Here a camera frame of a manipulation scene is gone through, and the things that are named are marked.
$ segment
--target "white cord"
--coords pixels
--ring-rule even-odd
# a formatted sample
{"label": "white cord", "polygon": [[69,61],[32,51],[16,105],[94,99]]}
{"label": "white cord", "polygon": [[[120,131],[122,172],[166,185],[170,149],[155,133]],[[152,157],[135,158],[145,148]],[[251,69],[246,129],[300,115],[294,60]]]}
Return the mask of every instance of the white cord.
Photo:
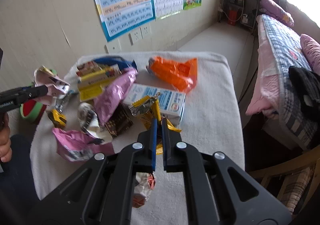
{"label": "white cord", "polygon": [[228,20],[230,20],[230,21],[232,21],[232,22],[236,22],[236,21],[238,21],[238,20],[242,17],[242,15],[243,15],[243,10],[244,10],[244,0],[243,0],[243,4],[242,4],[242,12],[241,12],[241,15],[240,15],[240,17],[239,17],[237,20],[232,20],[232,19],[230,19],[230,18],[228,17],[227,13],[225,13],[223,10],[222,10],[222,12],[223,12],[224,14],[226,14],[226,17],[228,18]]}

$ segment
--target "purple pillow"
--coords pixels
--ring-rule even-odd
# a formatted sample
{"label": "purple pillow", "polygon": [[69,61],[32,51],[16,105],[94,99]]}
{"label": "purple pillow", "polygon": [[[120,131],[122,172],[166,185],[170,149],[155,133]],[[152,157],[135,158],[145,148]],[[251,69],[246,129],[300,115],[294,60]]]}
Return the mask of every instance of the purple pillow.
{"label": "purple pillow", "polygon": [[276,4],[273,0],[261,0],[260,6],[262,9],[260,11],[265,13],[286,26],[293,27],[294,21],[290,13],[286,12],[283,8],[281,8],[278,4]]}
{"label": "purple pillow", "polygon": [[320,45],[312,37],[301,34],[300,44],[311,69],[320,75]]}

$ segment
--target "tiled floor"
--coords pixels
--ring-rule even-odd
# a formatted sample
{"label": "tiled floor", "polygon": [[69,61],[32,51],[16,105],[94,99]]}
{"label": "tiled floor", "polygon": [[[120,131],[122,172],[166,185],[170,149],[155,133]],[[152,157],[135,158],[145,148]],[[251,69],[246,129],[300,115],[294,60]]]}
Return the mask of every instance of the tiled floor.
{"label": "tiled floor", "polygon": [[221,22],[207,28],[178,50],[209,51],[224,55],[239,99],[250,64],[253,41],[254,37],[249,31]]}

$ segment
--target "blue plastic wrapper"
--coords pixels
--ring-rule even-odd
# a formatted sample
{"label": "blue plastic wrapper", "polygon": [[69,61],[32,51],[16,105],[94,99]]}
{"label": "blue plastic wrapper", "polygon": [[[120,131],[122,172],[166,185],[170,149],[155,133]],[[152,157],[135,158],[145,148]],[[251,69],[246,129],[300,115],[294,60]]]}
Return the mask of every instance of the blue plastic wrapper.
{"label": "blue plastic wrapper", "polygon": [[93,61],[98,64],[104,64],[107,66],[112,66],[117,64],[119,66],[120,71],[128,67],[133,67],[134,69],[138,70],[135,61],[132,61],[132,62],[126,61],[120,56],[106,56],[106,57],[94,59]]}

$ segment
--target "dark pants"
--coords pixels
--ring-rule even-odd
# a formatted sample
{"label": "dark pants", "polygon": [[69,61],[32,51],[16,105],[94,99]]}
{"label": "dark pants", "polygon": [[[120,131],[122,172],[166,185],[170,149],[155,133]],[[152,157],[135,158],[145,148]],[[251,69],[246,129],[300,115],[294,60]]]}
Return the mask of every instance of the dark pants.
{"label": "dark pants", "polygon": [[39,202],[31,172],[31,144],[21,135],[11,137],[12,159],[1,163],[0,224],[25,224],[30,209]]}

